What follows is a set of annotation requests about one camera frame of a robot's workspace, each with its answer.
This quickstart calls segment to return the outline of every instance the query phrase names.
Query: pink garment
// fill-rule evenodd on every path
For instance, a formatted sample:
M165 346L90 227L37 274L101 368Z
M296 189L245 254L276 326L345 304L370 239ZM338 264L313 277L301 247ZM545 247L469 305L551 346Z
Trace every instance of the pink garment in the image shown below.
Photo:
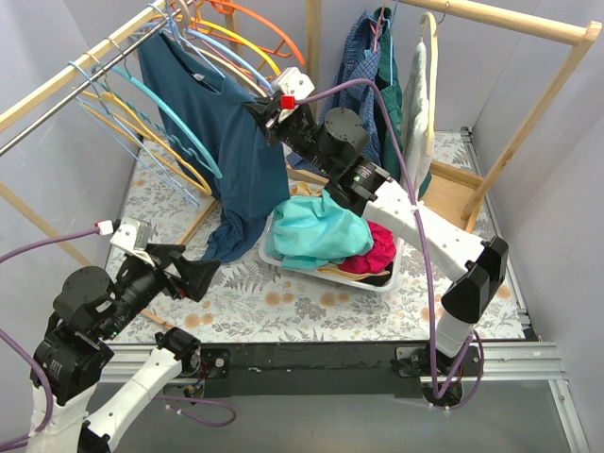
M367 222L374 238L374 246L364 255L349 257L340 264L340 269L352 274L378 274L390 264L396 255L394 236L381 225Z

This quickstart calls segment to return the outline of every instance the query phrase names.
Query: floral pattern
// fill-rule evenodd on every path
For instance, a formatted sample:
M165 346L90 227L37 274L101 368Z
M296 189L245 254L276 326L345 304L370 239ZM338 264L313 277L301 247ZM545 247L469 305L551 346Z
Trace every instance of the floral pattern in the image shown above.
M459 133L437 133L435 158L473 170ZM155 145L150 148L161 152ZM154 162L141 159L151 168ZM182 181L191 193L198 193ZM200 203L208 203L206 197ZM153 224L151 240L175 243L193 221L199 208L181 193L167 187L148 170L137 166L126 201L126 215ZM185 256L198 259L210 233L220 223L215 209L187 245ZM492 219L483 208L475 229L489 238L495 234ZM115 275L122 254L111 253L108 270ZM258 245L239 260L223 264L204 299L173 301L165 295L148 309L170 324L182 327L204 343L317 342L425 340L428 337L428 292L422 255L408 245L387 293L373 293L278 269L260 259ZM434 270L437 318L450 281ZM506 279L486 310L478 332L489 339L524 338L517 313L517 297ZM116 343L150 344L160 330L140 315L117 337Z

